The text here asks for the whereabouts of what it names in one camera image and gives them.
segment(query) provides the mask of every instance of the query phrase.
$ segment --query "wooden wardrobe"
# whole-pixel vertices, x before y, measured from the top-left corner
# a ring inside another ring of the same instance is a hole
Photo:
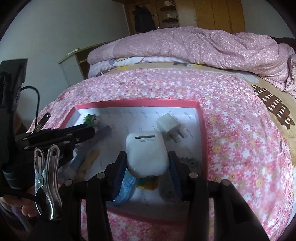
[[[131,35],[137,34],[133,11],[149,9],[156,28],[195,26],[235,34],[245,32],[240,0],[114,0],[124,4]]]

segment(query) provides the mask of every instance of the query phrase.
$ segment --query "black cable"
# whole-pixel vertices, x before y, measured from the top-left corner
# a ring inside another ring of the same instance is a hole
[[[39,105],[40,105],[40,94],[39,94],[39,91],[34,87],[34,86],[25,86],[25,87],[22,87],[20,89],[20,91],[23,91],[23,90],[26,90],[26,89],[32,89],[32,90],[35,90],[36,93],[37,93],[37,96],[38,96],[38,102],[37,102],[37,109],[36,109],[36,116],[35,116],[35,127],[37,126],[37,117],[38,117],[38,113],[39,113]]]
[[[0,196],[3,195],[16,196],[18,198],[26,198],[34,202],[40,202],[39,198],[28,192],[22,192],[11,188],[0,187]]]

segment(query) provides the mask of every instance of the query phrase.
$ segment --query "comforter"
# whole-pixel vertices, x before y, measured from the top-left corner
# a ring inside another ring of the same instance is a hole
[[[93,50],[90,65],[131,56],[168,56],[194,64],[259,74],[296,97],[296,55],[287,44],[253,33],[197,27],[166,28],[116,40]]]

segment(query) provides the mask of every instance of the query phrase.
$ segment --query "metal clip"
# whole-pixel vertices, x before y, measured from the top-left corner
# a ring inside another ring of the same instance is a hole
[[[35,196],[41,195],[41,190],[47,198],[49,205],[49,219],[51,221],[59,218],[61,213],[62,201],[57,186],[57,170],[59,166],[60,150],[57,145],[51,145],[48,149],[47,160],[45,163],[44,152],[40,147],[34,151],[35,167]],[[42,209],[36,203],[38,212],[41,214]]]
[[[45,115],[42,117],[42,119],[37,124],[37,126],[35,126],[32,134],[41,131],[42,128],[45,126],[46,122],[49,120],[49,118],[50,118],[50,113],[46,112]]]

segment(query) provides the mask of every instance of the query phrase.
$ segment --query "wooden door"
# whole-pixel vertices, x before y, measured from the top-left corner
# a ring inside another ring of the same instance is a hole
[[[246,31],[240,0],[193,0],[193,2],[198,27],[220,29],[231,34]]]

